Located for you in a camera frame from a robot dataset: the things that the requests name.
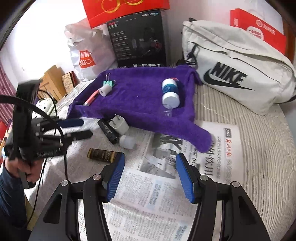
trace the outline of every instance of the human hand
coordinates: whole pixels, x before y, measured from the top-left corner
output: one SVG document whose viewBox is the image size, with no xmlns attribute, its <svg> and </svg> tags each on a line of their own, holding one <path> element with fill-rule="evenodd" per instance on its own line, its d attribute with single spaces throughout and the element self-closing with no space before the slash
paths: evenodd
<svg viewBox="0 0 296 241">
<path fill-rule="evenodd" d="M 28 163 L 24 162 L 22 159 L 16 158 L 13 161 L 9 161 L 8 157 L 5 160 L 5 167 L 7 171 L 14 177 L 19 178 L 19 170 L 27 174 L 28 182 L 37 182 L 40 178 L 42 170 L 43 159 L 36 160 L 29 166 Z"/>
</svg>

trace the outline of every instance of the pink utility knife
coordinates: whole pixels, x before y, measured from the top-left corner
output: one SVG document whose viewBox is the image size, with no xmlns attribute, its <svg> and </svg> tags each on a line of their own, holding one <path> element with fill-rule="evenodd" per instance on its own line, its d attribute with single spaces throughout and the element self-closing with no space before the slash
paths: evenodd
<svg viewBox="0 0 296 241">
<path fill-rule="evenodd" d="M 99 94 L 100 94 L 99 90 L 95 91 L 91 95 L 91 97 L 89 97 L 88 100 L 85 101 L 85 103 L 83 104 L 83 106 L 89 106 Z"/>
</svg>

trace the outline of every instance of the red box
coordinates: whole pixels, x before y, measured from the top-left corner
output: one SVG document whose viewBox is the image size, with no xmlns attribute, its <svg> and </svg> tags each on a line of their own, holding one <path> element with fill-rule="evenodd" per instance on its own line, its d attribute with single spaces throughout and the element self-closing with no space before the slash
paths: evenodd
<svg viewBox="0 0 296 241">
<path fill-rule="evenodd" d="M 112 19 L 152 9 L 170 9 L 169 0 L 82 0 L 91 28 Z"/>
<path fill-rule="evenodd" d="M 253 14 L 240 8 L 230 10 L 230 25 L 248 31 L 285 54 L 286 36 Z"/>
</svg>

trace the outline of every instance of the purple towel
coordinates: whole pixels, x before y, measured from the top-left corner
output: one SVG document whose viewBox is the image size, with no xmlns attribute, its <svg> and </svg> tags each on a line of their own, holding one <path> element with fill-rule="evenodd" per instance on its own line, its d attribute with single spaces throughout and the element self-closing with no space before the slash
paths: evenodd
<svg viewBox="0 0 296 241">
<path fill-rule="evenodd" d="M 112 91 L 106 97 L 99 95 L 90 106 L 83 106 L 94 91 L 102 87 L 107 72 L 111 73 L 110 80 L 117 80 Z M 159 110 L 162 106 L 162 82 L 172 77 L 179 79 L 181 104 L 168 118 Z M 105 71 L 74 99 L 68 118 L 113 118 L 117 114 L 130 126 L 187 140 L 204 153 L 211 146 L 211 135 L 194 124 L 195 83 L 202 84 L 195 69 L 187 65 Z"/>
</svg>

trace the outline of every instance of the blue gripper pad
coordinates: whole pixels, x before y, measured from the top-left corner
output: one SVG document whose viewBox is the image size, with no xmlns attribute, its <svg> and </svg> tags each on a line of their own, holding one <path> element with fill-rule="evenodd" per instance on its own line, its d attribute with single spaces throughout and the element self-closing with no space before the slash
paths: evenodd
<svg viewBox="0 0 296 241">
<path fill-rule="evenodd" d="M 125 164 L 125 156 L 124 154 L 121 154 L 121 157 L 118 161 L 118 164 L 116 168 L 114 169 L 114 172 L 112 174 L 112 177 L 110 178 L 108 184 L 107 184 L 107 200 L 108 202 L 111 201 L 113 197 L 115 197 L 115 193 L 124 169 Z"/>
<path fill-rule="evenodd" d="M 83 126 L 84 120 L 83 119 L 66 119 L 66 120 L 59 121 L 58 124 L 62 128 Z"/>
<path fill-rule="evenodd" d="M 181 180 L 181 184 L 182 184 L 185 196 L 187 199 L 189 199 L 189 201 L 191 203 L 193 203 L 194 199 L 195 199 L 194 192 L 193 192 L 193 181 L 190 178 L 189 173 L 187 172 L 187 169 L 185 167 L 184 161 L 187 162 L 187 160 L 185 157 L 182 159 L 181 155 L 184 156 L 184 154 L 177 155 L 176 168 L 177 168 L 177 172 L 179 174 L 180 180 Z"/>
</svg>

